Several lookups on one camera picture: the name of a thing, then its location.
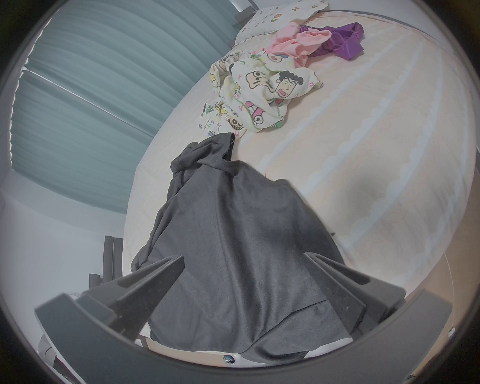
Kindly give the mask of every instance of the white pillow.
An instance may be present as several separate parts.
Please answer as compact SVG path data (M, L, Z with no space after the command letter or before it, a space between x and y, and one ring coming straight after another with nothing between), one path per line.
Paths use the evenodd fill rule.
M328 7L328 0L299 0L287 5L263 8L241 29L235 45L245 40L279 31L292 21L303 23L310 17Z

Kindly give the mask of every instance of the bed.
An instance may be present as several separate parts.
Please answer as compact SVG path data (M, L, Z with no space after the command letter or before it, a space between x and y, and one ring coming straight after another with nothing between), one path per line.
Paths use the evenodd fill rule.
M463 217L475 167L475 121L460 61L430 36L377 16L324 12L315 27L359 22L364 53L309 59L324 83L290 105L281 129L247 132L240 159L287 179L334 234L347 266L411 293L445 252ZM259 50L272 35L233 50ZM206 138L206 74L175 108L137 167L123 275L148 240L172 178L170 162Z

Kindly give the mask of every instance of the purple garment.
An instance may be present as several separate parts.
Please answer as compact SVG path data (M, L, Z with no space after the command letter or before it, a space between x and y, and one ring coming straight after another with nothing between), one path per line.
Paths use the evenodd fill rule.
M335 55L350 61L363 52L363 47L360 44L360 40L363 37L363 27L359 23L348 24L339 28L314 28L302 25L300 32L305 32L308 29L332 32L332 37L308 57L317 57L333 52Z

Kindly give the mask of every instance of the black garment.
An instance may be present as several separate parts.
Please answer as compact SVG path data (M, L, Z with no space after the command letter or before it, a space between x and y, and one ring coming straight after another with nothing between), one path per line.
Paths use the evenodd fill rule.
M300 360L349 335L299 258L314 252L343 260L286 180L230 161L234 141L219 134L172 161L168 201L132 271L185 258L149 321L159 343L270 364Z

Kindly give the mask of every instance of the green curtain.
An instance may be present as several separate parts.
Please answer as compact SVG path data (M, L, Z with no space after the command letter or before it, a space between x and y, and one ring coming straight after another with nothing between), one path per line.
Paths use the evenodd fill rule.
M237 14L228 0L66 3L19 82L13 169L66 197L125 213L145 150L230 50Z

